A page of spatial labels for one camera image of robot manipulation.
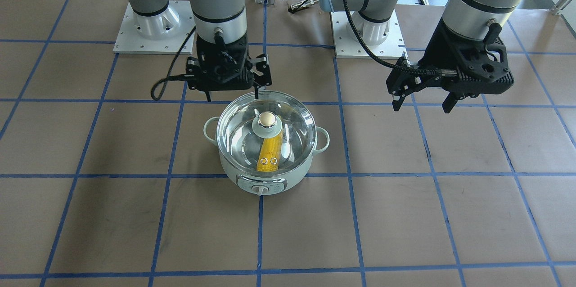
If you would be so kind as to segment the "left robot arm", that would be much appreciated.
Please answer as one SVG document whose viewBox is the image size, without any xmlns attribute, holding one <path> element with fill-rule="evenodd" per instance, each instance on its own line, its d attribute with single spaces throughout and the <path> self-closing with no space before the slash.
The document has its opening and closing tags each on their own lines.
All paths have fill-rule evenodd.
<svg viewBox="0 0 576 287">
<path fill-rule="evenodd" d="M 399 111 L 405 98 L 424 88 L 442 88 L 445 113 L 466 98 L 502 94 L 514 84 L 502 27 L 522 0 L 448 0 L 422 59 L 391 64 L 376 55 L 398 0 L 319 0 L 326 12 L 344 12 L 351 34 L 369 58 L 391 68 L 386 86 Z"/>
</svg>

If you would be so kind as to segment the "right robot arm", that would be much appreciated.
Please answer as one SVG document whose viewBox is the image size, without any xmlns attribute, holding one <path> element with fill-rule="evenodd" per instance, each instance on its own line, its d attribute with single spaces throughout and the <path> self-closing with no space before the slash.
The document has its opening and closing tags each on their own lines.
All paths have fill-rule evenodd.
<svg viewBox="0 0 576 287">
<path fill-rule="evenodd" d="M 142 37 L 152 40 L 167 37 L 181 26 L 181 18 L 170 7 L 169 0 L 128 0 L 135 13 L 136 28 Z M 171 81 L 184 81 L 190 90 L 211 92 L 254 90 L 259 98 L 261 87 L 271 85 L 271 72 L 266 54 L 249 55 L 248 25 L 245 0 L 189 0 L 194 26 L 188 29 L 177 53 L 196 38 L 196 55 L 187 58 L 185 73 L 167 75 L 151 88 L 153 100 L 160 100 Z"/>
</svg>

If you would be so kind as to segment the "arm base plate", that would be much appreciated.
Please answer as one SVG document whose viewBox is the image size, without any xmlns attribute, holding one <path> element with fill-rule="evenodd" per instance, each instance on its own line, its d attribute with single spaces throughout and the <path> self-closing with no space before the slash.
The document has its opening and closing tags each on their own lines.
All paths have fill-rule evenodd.
<svg viewBox="0 0 576 287">
<path fill-rule="evenodd" d="M 369 59 L 369 55 L 356 39 L 346 13 L 332 12 L 330 15 L 336 57 Z M 391 61 L 407 57 L 396 11 L 393 10 L 390 19 L 381 24 L 366 21 L 357 12 L 352 12 L 351 17 L 364 43 L 374 55 Z"/>
<path fill-rule="evenodd" d="M 157 16 L 140 16 L 128 4 L 113 48 L 118 54 L 175 54 L 195 26 L 189 1 L 171 0 Z"/>
</svg>

